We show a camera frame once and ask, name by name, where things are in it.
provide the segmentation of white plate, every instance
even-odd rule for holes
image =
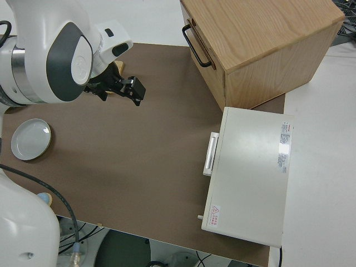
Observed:
[[[31,160],[41,156],[50,142],[50,126],[44,120],[33,118],[16,129],[11,139],[11,150],[18,159]]]

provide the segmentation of wooden drawer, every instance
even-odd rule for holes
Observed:
[[[216,55],[212,51],[211,47],[204,41],[204,36],[202,35],[199,26],[195,23],[194,19],[188,14],[186,9],[182,6],[183,17],[186,25],[190,25],[191,28],[186,31],[186,34],[193,45],[199,58],[205,62],[211,62],[211,66],[202,67],[193,52],[191,57],[196,64],[199,72],[203,76],[206,84],[208,85],[212,95],[214,96],[217,104],[224,109],[225,101],[225,72],[219,63]]]
[[[254,108],[311,80],[341,27],[331,0],[180,0],[192,55],[221,109]]]

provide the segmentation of brown table surface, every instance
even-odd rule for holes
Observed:
[[[72,205],[77,219],[126,233],[267,266],[269,247],[201,230],[210,179],[202,170],[211,131],[223,113],[187,47],[135,44],[120,57],[123,76],[147,92],[140,107],[109,95],[83,93],[71,103],[31,105],[4,117],[4,164],[46,181]],[[257,109],[283,112],[284,96]],[[37,159],[11,153],[11,137],[26,120],[48,122],[52,142]],[[7,173],[34,193],[37,184]],[[54,198],[55,213],[68,216]]]

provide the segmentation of black metal handle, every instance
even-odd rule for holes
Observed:
[[[211,61],[208,61],[207,63],[203,63],[203,62],[201,61],[200,57],[198,56],[198,54],[196,53],[196,51],[195,51],[195,49],[194,49],[192,43],[190,42],[190,40],[189,40],[187,34],[185,33],[185,32],[186,32],[188,29],[190,29],[190,28],[191,28],[191,26],[190,26],[190,24],[188,24],[188,25],[186,25],[186,26],[183,27],[182,32],[183,32],[183,36],[184,36],[185,40],[187,41],[187,43],[188,43],[188,45],[189,45],[191,51],[193,52],[193,54],[194,54],[196,60],[198,61],[199,65],[200,65],[201,67],[206,68],[206,67],[211,66]]]

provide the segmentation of label sticker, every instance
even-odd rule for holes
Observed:
[[[288,172],[292,129],[293,127],[291,124],[289,124],[288,122],[284,122],[280,130],[280,141],[278,148],[278,168],[283,173]]]
[[[210,218],[209,218],[209,226],[217,227],[219,223],[219,215],[220,215],[221,207],[217,205],[212,205],[210,207]]]

